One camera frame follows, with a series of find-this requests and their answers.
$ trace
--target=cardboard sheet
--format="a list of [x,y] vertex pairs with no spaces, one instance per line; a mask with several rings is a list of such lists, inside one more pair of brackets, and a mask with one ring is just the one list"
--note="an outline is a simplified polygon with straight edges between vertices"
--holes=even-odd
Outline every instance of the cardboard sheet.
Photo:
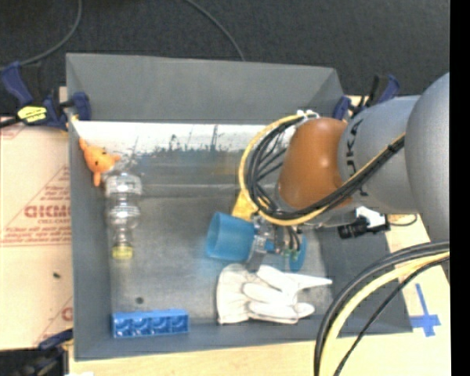
[[0,350],[72,326],[67,140],[23,124],[0,134]]

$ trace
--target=wire bundle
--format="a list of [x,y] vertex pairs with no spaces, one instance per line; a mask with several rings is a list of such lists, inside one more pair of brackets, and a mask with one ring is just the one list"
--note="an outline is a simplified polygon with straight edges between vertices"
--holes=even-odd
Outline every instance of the wire bundle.
[[297,125],[303,118],[305,120],[316,117],[315,113],[297,114],[282,118],[265,127],[248,144],[239,167],[239,184],[245,197],[254,206],[264,219],[279,226],[295,226],[303,224],[339,204],[355,193],[384,163],[404,146],[405,134],[392,141],[384,150],[367,162],[358,172],[348,179],[342,186],[325,198],[299,210],[285,210],[279,207],[264,191],[261,181],[269,173],[277,170],[282,163],[277,163],[267,169],[278,157],[285,153],[285,149],[273,153],[282,135],[290,127]]
[[[381,315],[396,295],[423,271],[448,261],[450,243],[430,242],[397,251],[375,262],[352,280],[336,297],[324,315],[316,336],[313,369],[315,376],[338,376],[353,350],[359,344],[367,329]],[[388,282],[406,277],[384,300],[367,321],[349,351],[339,364],[331,363],[330,352],[333,341],[338,337],[350,313],[370,294]]]

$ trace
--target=yellow object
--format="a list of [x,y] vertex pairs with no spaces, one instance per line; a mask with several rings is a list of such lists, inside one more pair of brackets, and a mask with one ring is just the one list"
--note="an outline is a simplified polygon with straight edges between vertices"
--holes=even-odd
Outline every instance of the yellow object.
[[254,202],[248,198],[243,191],[239,192],[235,206],[233,206],[232,216],[243,220],[251,221],[252,215],[255,213]]
[[102,147],[89,146],[83,138],[80,138],[78,142],[84,152],[87,167],[94,173],[94,185],[99,186],[101,183],[101,174],[111,170],[115,162],[119,161],[121,158],[118,154],[108,154]]
[[329,355],[333,352],[334,348],[332,345],[335,342],[335,339],[338,337],[339,332],[341,331],[343,324],[346,322],[353,310],[369,295],[374,293],[377,289],[384,286],[385,284],[393,281],[399,277],[405,277],[413,273],[415,270],[420,269],[421,267],[428,265],[431,262],[448,258],[450,255],[449,252],[444,252],[442,254],[437,254],[433,256],[427,256],[420,259],[414,259],[407,264],[398,267],[391,272],[385,273],[382,276],[378,277],[371,281],[366,287],[357,292],[344,306],[343,310],[336,316],[329,332],[325,337],[324,348],[322,350],[322,355],[320,358],[320,370],[319,376],[332,376],[338,366],[338,363],[331,363],[328,361],[328,358],[332,357]]
[[116,245],[111,248],[111,256],[113,259],[130,259],[134,250],[128,245]]
[[42,106],[25,106],[17,112],[17,117],[26,120],[27,123],[45,120],[47,109]]

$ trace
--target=yellow label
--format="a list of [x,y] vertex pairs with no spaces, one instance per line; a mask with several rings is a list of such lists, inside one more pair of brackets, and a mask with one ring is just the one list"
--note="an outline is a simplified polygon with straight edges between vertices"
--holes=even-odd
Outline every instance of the yellow label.
[[111,256],[113,256],[113,259],[130,259],[132,258],[132,251],[132,247],[118,245],[111,248]]
[[47,109],[40,106],[25,106],[17,112],[17,117],[26,122],[36,122],[47,118]]

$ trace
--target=cable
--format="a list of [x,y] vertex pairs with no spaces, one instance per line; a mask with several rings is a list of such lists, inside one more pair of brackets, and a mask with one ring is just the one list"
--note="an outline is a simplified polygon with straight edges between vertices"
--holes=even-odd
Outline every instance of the cable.
[[[424,243],[404,248],[403,250],[396,251],[395,253],[368,266],[355,279],[346,285],[327,309],[317,333],[314,374],[319,374],[319,369],[324,365],[324,361],[327,358],[327,355],[324,354],[324,352],[326,352],[331,345],[330,336],[335,336],[339,333],[346,317],[348,317],[348,314],[351,313],[362,299],[366,298],[372,291],[375,291],[378,287],[388,283],[390,280],[407,273],[408,270],[412,272],[416,265],[423,266],[432,260],[441,259],[436,258],[436,255],[441,255],[442,257],[449,256],[449,249],[449,241]],[[392,270],[394,266],[401,264],[406,265]],[[380,273],[383,274],[373,280],[373,277]],[[364,287],[353,298],[349,299],[352,293],[357,290],[359,286],[368,281],[370,283],[366,287]]]
[[408,227],[408,226],[412,226],[413,224],[415,224],[417,221],[418,221],[418,215],[413,215],[413,219],[409,222],[402,222],[402,223],[399,223],[399,222],[389,222],[389,225],[390,226],[395,226],[395,227]]
[[331,359],[331,355],[329,355],[329,352],[332,351],[331,346],[333,344],[333,339],[336,339],[338,337],[339,331],[341,330],[344,322],[346,322],[346,319],[349,317],[350,313],[367,296],[369,296],[374,291],[384,286],[388,282],[395,280],[398,277],[407,275],[408,273],[412,273],[415,270],[420,269],[422,266],[426,266],[431,262],[438,261],[440,259],[446,258],[447,256],[449,256],[449,252],[440,254],[440,255],[434,255],[431,258],[420,258],[420,259],[411,261],[405,266],[396,268],[389,273],[383,274],[379,278],[369,283],[361,291],[359,291],[350,301],[348,301],[348,304],[345,306],[345,308],[334,319],[334,323],[332,324],[324,340],[324,347],[322,348],[321,355],[318,361],[318,363],[320,364],[320,367],[317,364],[316,374],[318,374],[319,376],[331,374],[332,365],[328,362],[328,360]]
[[[305,120],[309,119],[311,114],[305,115]],[[368,161],[358,172],[350,179],[343,183],[333,193],[314,204],[295,211],[285,211],[281,208],[274,210],[265,202],[269,197],[261,195],[259,182],[259,165],[262,163],[262,157],[267,157],[267,149],[275,138],[279,138],[290,127],[298,124],[303,120],[302,115],[285,117],[279,121],[275,121],[271,125],[265,127],[259,132],[248,144],[239,166],[239,184],[246,201],[251,202],[254,207],[254,213],[258,213],[267,221],[277,224],[278,226],[295,226],[309,221],[319,214],[329,210],[355,193],[371,176],[394,154],[401,150],[404,146],[405,133],[394,139],[384,150],[380,151],[375,157]],[[245,165],[249,154],[254,151],[248,163],[247,174]]]
[[[64,36],[63,39],[61,39],[58,43],[56,43],[53,47],[45,50],[44,52],[38,54],[37,56],[32,56],[24,60],[20,60],[20,65],[25,66],[28,64],[36,63],[37,61],[40,61],[47,56],[50,56],[54,52],[56,52],[58,49],[63,47],[64,44],[68,42],[68,40],[73,36],[74,32],[77,30],[78,25],[80,24],[81,20],[81,15],[83,11],[83,6],[82,6],[82,0],[78,0],[78,12],[77,12],[77,17],[75,19],[75,22],[73,26],[71,27],[70,31]],[[0,73],[5,69],[5,67],[0,67]]]
[[184,0],[185,2],[191,4],[195,9],[197,9],[201,14],[203,14],[204,16],[206,16],[216,27],[218,27],[218,29],[228,38],[228,40],[230,40],[230,43],[232,44],[232,46],[236,49],[240,59],[242,61],[245,61],[245,56],[244,54],[242,53],[242,50],[240,49],[239,45],[237,44],[237,42],[235,41],[235,39],[233,38],[233,36],[231,35],[230,32],[228,32],[227,29],[224,28],[223,25],[221,25],[221,23],[212,16],[212,14],[210,14],[206,9],[204,9],[203,7],[201,7],[200,5],[198,5],[196,2],[194,2],[193,0]]
[[360,340],[362,340],[363,336],[367,333],[367,330],[369,329],[369,327],[372,325],[372,323],[374,323],[379,318],[379,316],[385,311],[388,304],[403,290],[403,288],[405,288],[419,274],[423,273],[424,271],[426,271],[428,269],[431,269],[432,267],[435,267],[437,265],[441,265],[444,262],[449,262],[449,257],[442,258],[442,259],[439,259],[439,260],[435,260],[434,262],[431,262],[428,265],[422,266],[418,270],[415,270],[402,283],[400,283],[396,288],[393,289],[392,293],[383,301],[383,303],[378,307],[378,309],[376,309],[376,311],[373,313],[373,315],[366,322],[365,326],[362,328],[360,333],[357,335],[356,340],[354,341],[352,346],[349,348],[348,352],[343,356],[341,362],[339,363],[338,367],[336,368],[336,371],[334,372],[334,376],[339,376],[340,375],[340,373],[342,372],[343,367],[346,364],[346,361],[352,355],[353,350],[359,345]]
[[0,128],[8,127],[9,125],[17,124],[20,121],[19,118],[14,117],[8,120],[0,121]]

